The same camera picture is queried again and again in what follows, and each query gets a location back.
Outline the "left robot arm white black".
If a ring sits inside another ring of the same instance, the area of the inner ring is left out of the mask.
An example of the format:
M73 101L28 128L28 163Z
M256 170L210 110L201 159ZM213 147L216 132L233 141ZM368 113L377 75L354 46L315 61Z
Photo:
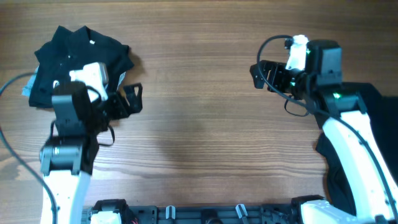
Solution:
M99 133L114 133L110 122L142 110L142 85L124 86L108 99L83 82L54 89L56 115L51 134L40 150L40 171L45 182L41 223L80 223L93 164L101 143Z

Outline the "black t-shirt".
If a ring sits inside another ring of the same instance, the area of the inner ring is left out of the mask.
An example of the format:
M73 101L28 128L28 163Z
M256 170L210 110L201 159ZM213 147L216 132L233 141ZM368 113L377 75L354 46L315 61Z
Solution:
M316 150L327 161L331 204L360 222L397 221L397 95L370 83L321 92L328 116Z

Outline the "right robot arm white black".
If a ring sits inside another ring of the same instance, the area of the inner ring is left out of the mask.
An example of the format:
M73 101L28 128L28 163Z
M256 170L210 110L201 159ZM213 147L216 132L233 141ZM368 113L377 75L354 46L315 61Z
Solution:
M334 40L285 35L285 63L258 58L254 86L277 93L314 115L331 142L353 196L350 214L323 198L298 200L297 223L395 223L397 182L380 152L359 90L343 81L342 49Z

